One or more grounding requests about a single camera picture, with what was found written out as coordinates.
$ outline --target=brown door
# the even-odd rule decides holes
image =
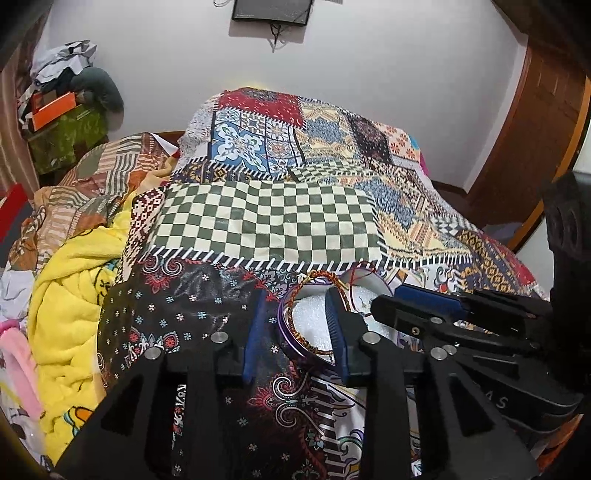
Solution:
[[[467,197],[472,222],[482,228],[529,217],[569,147],[584,88],[576,63],[530,42],[505,125]]]

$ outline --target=yellow blanket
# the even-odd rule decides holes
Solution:
[[[40,425],[55,463],[104,396],[96,361],[100,308],[114,282],[131,221],[129,195],[110,228],[69,239],[33,287],[28,336],[37,361]]]

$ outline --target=metal rivet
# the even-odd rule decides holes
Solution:
[[[229,336],[226,332],[216,332],[212,333],[210,338],[213,343],[223,343],[228,340]]]
[[[447,352],[443,348],[436,346],[431,350],[431,356],[435,360],[445,360],[447,358]]]
[[[157,346],[151,346],[144,352],[144,357],[146,357],[148,360],[156,360],[161,353],[162,350],[160,348]]]
[[[455,355],[457,353],[457,348],[453,345],[443,345],[443,349],[450,355]]]
[[[372,345],[375,345],[380,340],[380,336],[375,332],[364,333],[362,338],[364,342],[371,343]]]

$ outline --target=checkered pattern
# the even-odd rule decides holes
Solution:
[[[379,260],[381,238],[364,192],[250,181],[170,186],[151,245],[325,264]]]
[[[441,233],[456,236],[460,230],[478,231],[478,228],[460,216],[432,216],[431,223]]]
[[[376,172],[365,168],[355,161],[329,161],[290,169],[293,177],[299,182],[320,181],[331,176],[376,175]]]

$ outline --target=curtain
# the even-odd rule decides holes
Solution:
[[[31,84],[29,71],[35,46],[39,41],[47,14],[27,32],[25,38],[0,72],[0,194],[15,183],[22,184],[29,198],[39,188],[26,140],[21,136],[17,118],[17,99]]]

